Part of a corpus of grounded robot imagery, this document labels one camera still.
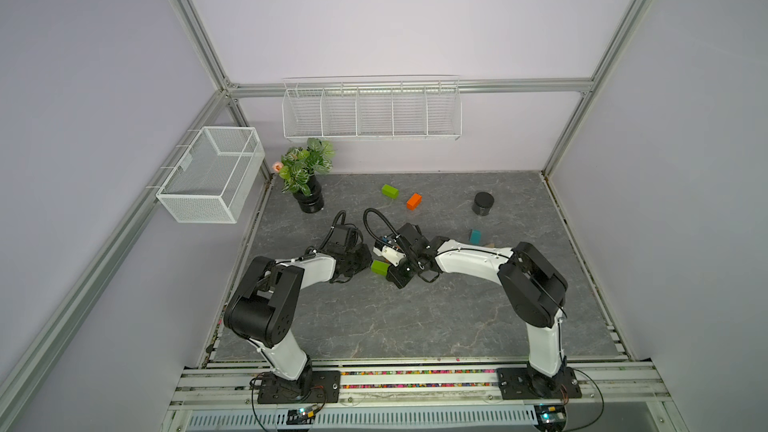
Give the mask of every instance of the wire basket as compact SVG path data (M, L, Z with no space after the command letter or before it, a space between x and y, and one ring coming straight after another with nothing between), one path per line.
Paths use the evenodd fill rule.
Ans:
M263 160L253 127L203 127L158 190L158 200L177 222L235 224Z
M457 139L462 134L458 82L291 87L283 97L283 131L293 142Z

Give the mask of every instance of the black cylinder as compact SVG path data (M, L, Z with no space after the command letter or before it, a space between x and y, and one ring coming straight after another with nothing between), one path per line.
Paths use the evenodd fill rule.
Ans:
M325 206L325 202L322 200L322 187L317 181L317 177L310 176L310 180L306 184L310 188L310 194L305 196L304 192L299 191L294 193L293 197L299 203L302 212L307 214L320 212Z
M475 201L472 203L472 210L478 216L487 216L493 207L493 196L487 192L478 192L475 194Z

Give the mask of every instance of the black mounting plate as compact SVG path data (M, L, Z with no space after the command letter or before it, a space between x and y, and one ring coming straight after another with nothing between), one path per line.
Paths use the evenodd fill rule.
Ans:
M322 390L310 390L310 396L301 401L303 404L321 404L322 393L325 392L325 402L334 404L339 401L341 389L341 373L338 370L313 370L310 387L322 386ZM273 375L267 375L259 386L258 404L296 404L294 400L296 392L278 385L278 380Z
M501 389L504 400L563 398L560 388L553 390L550 397L536 394L531 387L531 379L525 367L498 368L496 375L498 376L498 388ZM568 394L569 399L581 398L581 388L578 386L578 382L573 383L576 380L576 374L572 368L564 368L555 377L558 377L558 382L565 387L565 393Z

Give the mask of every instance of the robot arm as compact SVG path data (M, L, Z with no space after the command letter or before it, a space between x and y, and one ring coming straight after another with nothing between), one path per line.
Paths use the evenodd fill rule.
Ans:
M366 220L368 213L381 217L392 233L380 238L373 235ZM395 230L373 208L366 210L363 223L376 239L374 253L391 263L387 280L398 288L415 276L433 282L441 273L468 274L501 285L514 312L527 326L528 388L538 397L559 397L561 387L570 383L573 374L565 365L560 335L568 282L536 247L520 242L514 248L486 248L447 237L428 241L418 226L406 223ZM426 270L436 275L427 280L423 275Z
M256 257L226 306L224 326L253 345L272 369L262 379L261 404L302 401L312 387L322 385L316 383L312 362L290 327L301 289L318 282L346 282L370 266L370 251L360 230L345 224L345 217L344 211L336 214L321 245L308 248L301 257ZM320 379L332 376L321 374ZM331 392L333 385L326 384L328 401L331 395L338 396L338 392Z
M307 365L290 331L299 292L331 280L335 269L336 260L321 253L284 261L256 257L226 306L224 326L255 346L277 377L298 380Z
M448 240L438 248L435 262L443 272L473 275L504 287L515 313L525 321L531 367L549 378L560 371L560 323L568 283L533 245L486 248Z

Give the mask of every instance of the white wall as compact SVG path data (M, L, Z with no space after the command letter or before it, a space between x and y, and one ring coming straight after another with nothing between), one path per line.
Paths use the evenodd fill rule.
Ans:
M333 171L541 170L579 97L577 92L465 94L459 140L338 141ZM283 136L281 103L240 100L269 164L291 146Z
M0 0L0 16L2 380L213 86L168 0Z
M237 225L178 224L162 206L14 432L155 432L206 346L260 194Z
M213 87L168 0L0 0L0 17L2 380ZM159 210L15 430L157 430L257 194L237 226Z
M693 432L764 430L768 2L656 0L554 173Z
M194 0L230 78L591 76L629 0Z

